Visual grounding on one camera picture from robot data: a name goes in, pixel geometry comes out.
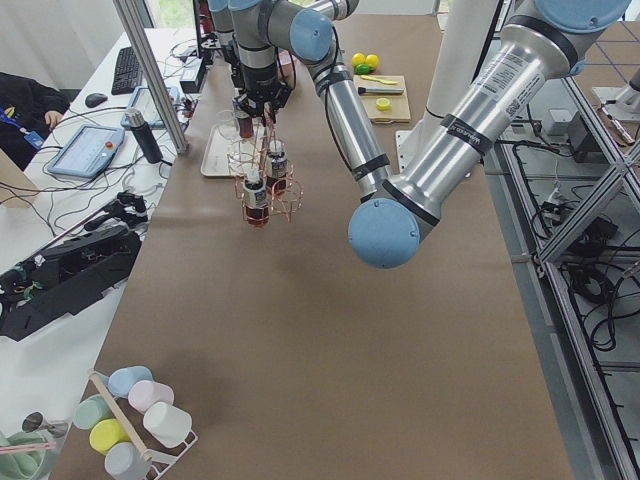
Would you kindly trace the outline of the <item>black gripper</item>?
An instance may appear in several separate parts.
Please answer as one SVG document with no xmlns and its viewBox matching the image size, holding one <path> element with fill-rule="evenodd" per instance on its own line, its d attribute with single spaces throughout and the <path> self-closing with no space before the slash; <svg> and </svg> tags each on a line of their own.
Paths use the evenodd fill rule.
<svg viewBox="0 0 640 480">
<path fill-rule="evenodd" d="M 270 116 L 275 117 L 292 93 L 291 86 L 279 79 L 277 65 L 251 68 L 241 64 L 240 71 L 244 87 L 234 98 L 234 104 L 251 118 L 263 117 L 265 106 L 269 105 Z"/>
</svg>

